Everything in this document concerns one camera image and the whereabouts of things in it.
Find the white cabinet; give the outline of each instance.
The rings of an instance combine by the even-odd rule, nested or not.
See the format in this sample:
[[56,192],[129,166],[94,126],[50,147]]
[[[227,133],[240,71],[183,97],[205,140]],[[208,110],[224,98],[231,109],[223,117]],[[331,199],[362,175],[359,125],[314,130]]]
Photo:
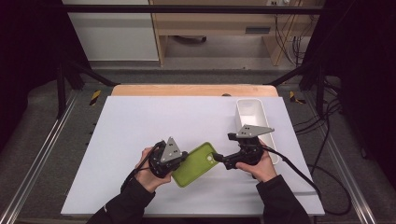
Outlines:
[[[147,0],[63,0],[64,4],[148,5]],[[92,61],[159,61],[149,13],[69,13]]]

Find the hand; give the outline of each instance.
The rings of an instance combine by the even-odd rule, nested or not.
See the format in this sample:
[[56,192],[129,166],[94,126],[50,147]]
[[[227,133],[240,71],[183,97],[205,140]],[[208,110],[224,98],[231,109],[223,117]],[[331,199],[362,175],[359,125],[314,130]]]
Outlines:
[[264,150],[262,158],[256,165],[252,166],[243,162],[237,162],[235,166],[238,169],[251,173],[259,182],[266,182],[277,176],[271,157],[266,150]]
[[[142,158],[134,168],[137,168],[137,166],[143,161],[143,159],[147,157],[150,151],[151,147],[147,147],[142,151]],[[134,177],[150,193],[153,193],[155,189],[158,188],[160,185],[171,182],[172,172],[166,175],[166,177],[164,178],[159,178],[150,171],[149,161],[146,161],[141,169],[144,170],[139,171]]]

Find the metal frame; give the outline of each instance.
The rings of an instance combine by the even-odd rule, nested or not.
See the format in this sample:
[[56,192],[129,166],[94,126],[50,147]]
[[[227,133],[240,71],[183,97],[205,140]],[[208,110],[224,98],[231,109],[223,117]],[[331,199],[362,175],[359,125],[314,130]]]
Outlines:
[[[328,13],[339,12],[340,8],[325,8],[325,7],[235,7],[235,6],[140,6],[140,5],[44,5],[40,3],[39,7],[43,7],[44,9],[51,10],[59,10],[61,12],[73,12],[73,13],[218,13],[218,14],[298,14],[298,15],[323,15]],[[340,21],[336,22],[333,29],[336,29],[336,24],[342,21],[344,17],[340,19]],[[321,48],[325,46],[325,42],[329,39],[329,36],[325,38],[325,41],[322,42]],[[316,70],[315,67],[318,67],[321,63],[322,56],[316,52],[316,55],[319,55],[319,59],[315,59],[313,62],[307,62],[303,64],[301,67],[296,68],[295,70],[287,73],[282,78],[275,80],[270,83],[274,86],[281,84],[283,81],[286,81],[296,75],[300,75],[301,73],[307,72],[307,70]],[[106,85],[116,85],[117,83],[113,83],[99,75],[95,74],[91,69],[84,68],[83,66],[69,62],[68,60],[64,60],[69,66],[76,68],[79,71],[83,71],[84,73],[98,79],[102,83]],[[36,179],[38,178],[40,171],[43,165],[46,162],[47,157],[49,156],[53,145],[56,142],[57,137],[59,136],[65,121],[67,120],[70,111],[73,108],[74,102],[76,101],[78,94],[75,93],[69,99],[69,106],[65,107],[65,98],[64,98],[64,67],[59,67],[58,70],[58,94],[59,94],[59,103],[60,105],[60,113],[58,114],[58,119],[56,120],[52,131],[49,133],[47,140],[45,141],[43,147],[40,149],[31,169],[28,174],[24,178],[21,183],[20,188],[12,199],[11,203],[7,207],[7,210],[0,217],[1,224],[12,224],[17,218],[17,215],[21,211],[21,208],[27,199]],[[364,197],[361,194],[361,191],[356,184],[352,174],[350,173],[347,165],[345,164],[339,150],[336,147],[336,144],[330,137],[329,145],[331,147],[331,155],[333,161],[338,169],[340,176],[343,178],[343,181],[346,183],[346,188],[351,193],[353,203],[355,205],[357,214],[361,219],[362,223],[375,223],[374,216],[367,205]]]

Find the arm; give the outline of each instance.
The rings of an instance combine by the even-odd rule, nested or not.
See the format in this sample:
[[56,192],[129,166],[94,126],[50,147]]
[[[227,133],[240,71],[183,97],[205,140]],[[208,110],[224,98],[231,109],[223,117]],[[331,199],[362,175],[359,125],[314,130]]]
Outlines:
[[281,175],[277,175],[267,151],[254,166],[242,162],[238,169],[249,172],[259,180],[257,190],[264,203],[263,219],[265,223],[310,223],[308,214],[295,198]]
[[282,175],[260,182],[256,187],[264,203],[265,223],[311,223]]
[[[136,167],[147,157],[150,150],[151,148],[143,150]],[[155,189],[170,181],[171,173],[164,178],[158,178],[150,171],[149,162],[146,161],[126,189],[97,211],[87,224],[140,223],[145,207],[155,196]]]

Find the cabinet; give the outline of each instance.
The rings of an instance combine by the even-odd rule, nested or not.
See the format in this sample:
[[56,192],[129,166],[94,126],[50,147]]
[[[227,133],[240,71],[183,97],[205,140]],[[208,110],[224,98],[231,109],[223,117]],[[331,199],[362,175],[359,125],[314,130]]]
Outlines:
[[[147,0],[63,0],[64,4],[148,5]],[[90,62],[158,61],[148,13],[69,13]]]
[[[203,5],[203,6],[268,6],[270,0],[149,0],[152,5]],[[320,5],[315,0],[290,0],[289,6]],[[261,35],[271,55],[273,65],[278,65],[283,55],[281,46],[287,46],[292,36],[311,36],[318,16],[309,15],[255,15],[255,14],[153,14],[160,62],[166,51],[169,35]]]

